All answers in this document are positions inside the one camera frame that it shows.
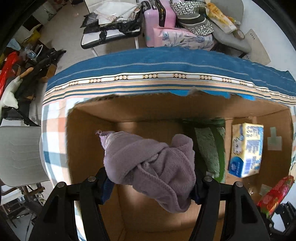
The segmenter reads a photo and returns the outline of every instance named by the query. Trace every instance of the wooden handle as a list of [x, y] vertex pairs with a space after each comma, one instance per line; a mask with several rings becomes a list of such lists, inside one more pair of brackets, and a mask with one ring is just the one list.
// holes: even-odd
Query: wooden handle
[[33, 67], [30, 67], [28, 68], [25, 72], [23, 72], [21, 75], [20, 75], [20, 78], [24, 78], [26, 75], [28, 75], [29, 73], [31, 73], [33, 71]]

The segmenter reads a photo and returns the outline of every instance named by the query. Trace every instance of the green cloth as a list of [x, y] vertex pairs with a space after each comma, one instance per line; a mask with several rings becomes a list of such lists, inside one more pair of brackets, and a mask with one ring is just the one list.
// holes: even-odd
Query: green cloth
[[195, 167], [225, 182], [225, 120], [183, 120], [184, 134], [193, 140]]

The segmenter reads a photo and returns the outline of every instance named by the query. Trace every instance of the floral pink package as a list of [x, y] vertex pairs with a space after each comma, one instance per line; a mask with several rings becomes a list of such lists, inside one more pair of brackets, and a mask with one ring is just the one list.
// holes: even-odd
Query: floral pink package
[[294, 183], [293, 176], [284, 177], [265, 196], [261, 198], [257, 206], [260, 211], [270, 218], [284, 197], [288, 194]]
[[211, 50], [215, 45], [213, 36], [198, 36], [184, 28], [153, 28], [154, 47], [184, 47]]

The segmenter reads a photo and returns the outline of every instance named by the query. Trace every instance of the pink bag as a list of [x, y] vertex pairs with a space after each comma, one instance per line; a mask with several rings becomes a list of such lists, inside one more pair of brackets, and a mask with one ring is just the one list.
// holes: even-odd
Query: pink bag
[[176, 14], [172, 10], [169, 0], [142, 1], [145, 17], [145, 39], [147, 47], [154, 46], [153, 28], [174, 28], [176, 25]]
[[215, 41], [213, 36], [199, 36], [184, 28], [153, 28], [154, 47], [175, 47], [180, 46], [188, 49], [210, 50]]

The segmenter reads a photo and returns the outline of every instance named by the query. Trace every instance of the barcode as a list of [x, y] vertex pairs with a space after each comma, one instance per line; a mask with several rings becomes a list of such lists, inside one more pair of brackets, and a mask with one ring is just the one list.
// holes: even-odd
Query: barcode
[[251, 164], [252, 164], [252, 159], [246, 159], [246, 165], [244, 167], [244, 174], [248, 174], [250, 172]]

